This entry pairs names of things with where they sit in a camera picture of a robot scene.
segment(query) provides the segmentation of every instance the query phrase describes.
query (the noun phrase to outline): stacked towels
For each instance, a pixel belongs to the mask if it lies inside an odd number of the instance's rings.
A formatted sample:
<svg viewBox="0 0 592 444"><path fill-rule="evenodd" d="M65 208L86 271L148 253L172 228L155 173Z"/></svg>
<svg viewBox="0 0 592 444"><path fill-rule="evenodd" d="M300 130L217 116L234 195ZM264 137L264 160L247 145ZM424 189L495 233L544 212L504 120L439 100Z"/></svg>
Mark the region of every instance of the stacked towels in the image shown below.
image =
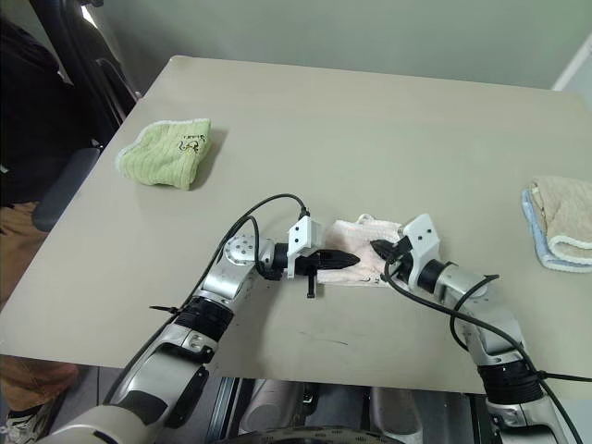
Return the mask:
<svg viewBox="0 0 592 444"><path fill-rule="evenodd" d="M543 266L592 272L592 183L534 178L522 192L522 207Z"/></svg>

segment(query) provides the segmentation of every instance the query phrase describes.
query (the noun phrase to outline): brown pants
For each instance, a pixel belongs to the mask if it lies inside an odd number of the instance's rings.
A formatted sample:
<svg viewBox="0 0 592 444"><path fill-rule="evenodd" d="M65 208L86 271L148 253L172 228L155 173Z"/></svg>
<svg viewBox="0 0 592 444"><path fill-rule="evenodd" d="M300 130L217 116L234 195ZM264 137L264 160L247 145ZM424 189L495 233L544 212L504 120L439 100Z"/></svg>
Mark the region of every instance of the brown pants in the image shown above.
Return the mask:
<svg viewBox="0 0 592 444"><path fill-rule="evenodd" d="M35 203L18 203L0 209L0 310L19 283L47 236L35 228L31 213ZM37 359L0 356L0 387L12 410L27 410L55 398L74 382L78 367Z"/></svg>

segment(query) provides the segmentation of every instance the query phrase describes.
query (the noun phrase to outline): person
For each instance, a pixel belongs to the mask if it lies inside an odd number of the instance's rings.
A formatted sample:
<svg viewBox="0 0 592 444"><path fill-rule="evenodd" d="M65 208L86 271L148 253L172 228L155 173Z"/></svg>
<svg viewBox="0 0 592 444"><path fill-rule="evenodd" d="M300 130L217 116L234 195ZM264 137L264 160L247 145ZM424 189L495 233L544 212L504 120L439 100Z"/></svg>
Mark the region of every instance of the person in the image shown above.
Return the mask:
<svg viewBox="0 0 592 444"><path fill-rule="evenodd" d="M31 220L35 205L71 154L91 146L72 85L51 53L1 16L0 310L45 240ZM5 443L35 442L46 435L75 364L0 357L0 387L10 408Z"/></svg>

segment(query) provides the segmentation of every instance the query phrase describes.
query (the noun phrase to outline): beige towel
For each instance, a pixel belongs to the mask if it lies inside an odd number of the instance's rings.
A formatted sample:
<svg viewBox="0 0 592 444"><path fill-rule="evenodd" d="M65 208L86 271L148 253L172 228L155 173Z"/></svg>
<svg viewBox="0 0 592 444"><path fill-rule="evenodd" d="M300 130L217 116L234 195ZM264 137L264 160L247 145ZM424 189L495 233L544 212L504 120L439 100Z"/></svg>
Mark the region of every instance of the beige towel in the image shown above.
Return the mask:
<svg viewBox="0 0 592 444"><path fill-rule="evenodd" d="M529 187L550 251L575 264L592 265L592 183L553 176Z"/></svg>

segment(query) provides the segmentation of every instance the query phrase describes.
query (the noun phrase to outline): office chair backrest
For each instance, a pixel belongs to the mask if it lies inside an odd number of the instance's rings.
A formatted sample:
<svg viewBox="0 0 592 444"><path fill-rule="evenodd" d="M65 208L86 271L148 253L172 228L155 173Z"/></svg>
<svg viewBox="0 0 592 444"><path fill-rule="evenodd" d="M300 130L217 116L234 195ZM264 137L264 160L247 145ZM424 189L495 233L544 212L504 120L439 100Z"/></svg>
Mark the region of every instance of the office chair backrest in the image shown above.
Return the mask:
<svg viewBox="0 0 592 444"><path fill-rule="evenodd" d="M87 3L31 0L82 104L88 109L95 139L106 145L136 104L136 96L101 33L83 17L81 4Z"/></svg>

